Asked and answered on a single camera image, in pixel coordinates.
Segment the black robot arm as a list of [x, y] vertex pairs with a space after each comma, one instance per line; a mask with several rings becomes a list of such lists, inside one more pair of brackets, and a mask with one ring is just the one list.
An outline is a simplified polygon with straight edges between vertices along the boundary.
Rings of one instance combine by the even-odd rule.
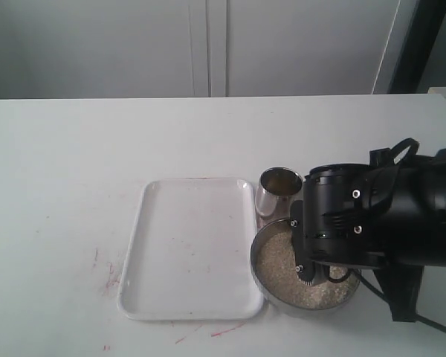
[[332, 266], [446, 266], [446, 148], [414, 142], [371, 151], [368, 164], [330, 164], [304, 178], [291, 207], [297, 278], [316, 285]]

